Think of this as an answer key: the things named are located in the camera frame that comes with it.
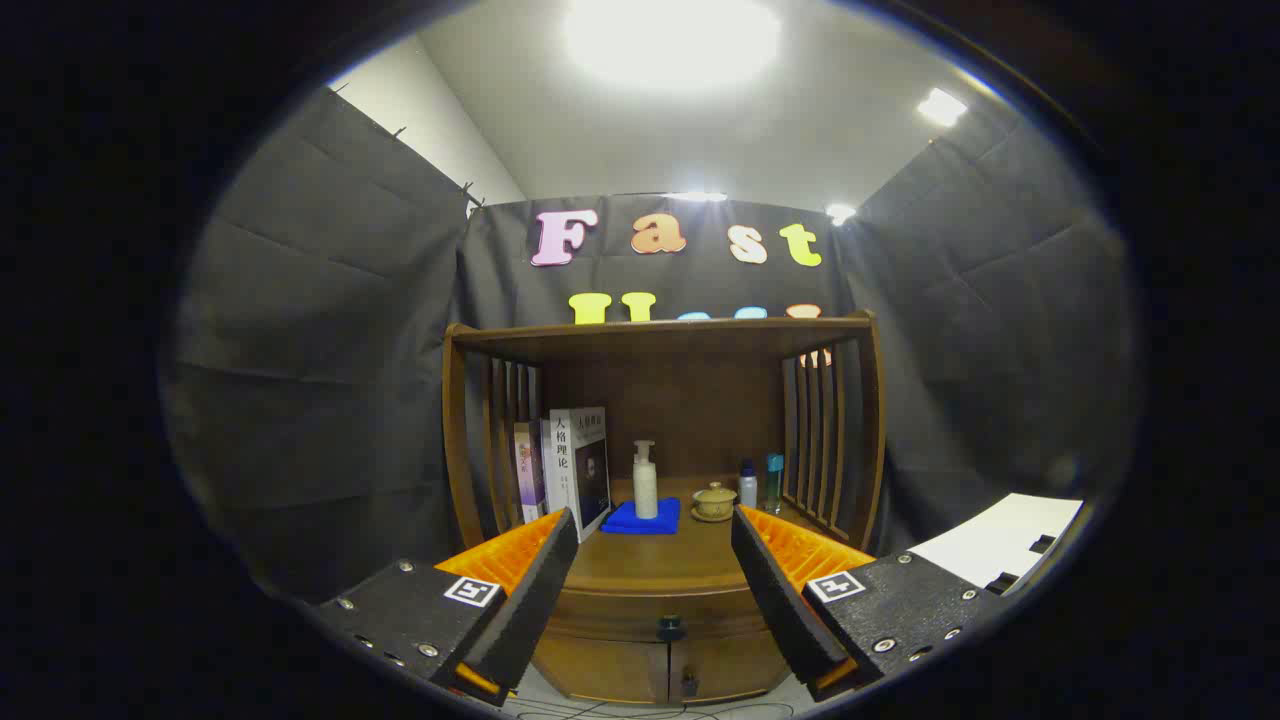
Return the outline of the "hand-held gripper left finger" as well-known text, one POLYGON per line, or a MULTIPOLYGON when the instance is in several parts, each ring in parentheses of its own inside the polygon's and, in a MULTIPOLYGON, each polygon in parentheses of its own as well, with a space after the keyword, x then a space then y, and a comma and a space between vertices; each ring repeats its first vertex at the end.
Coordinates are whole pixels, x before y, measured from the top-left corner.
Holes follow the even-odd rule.
POLYGON ((342 648, 433 694, 500 707, 527 671, 579 551, 559 510, 440 562, 399 559, 315 607, 342 648))

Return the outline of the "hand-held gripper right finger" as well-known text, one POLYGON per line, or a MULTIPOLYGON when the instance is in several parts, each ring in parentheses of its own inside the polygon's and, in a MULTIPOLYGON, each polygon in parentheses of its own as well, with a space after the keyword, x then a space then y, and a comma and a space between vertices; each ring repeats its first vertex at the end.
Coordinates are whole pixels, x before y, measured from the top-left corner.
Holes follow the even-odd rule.
POLYGON ((914 552, 872 559, 746 506, 731 546, 756 606, 815 702, 888 683, 977 638, 1004 597, 914 552))

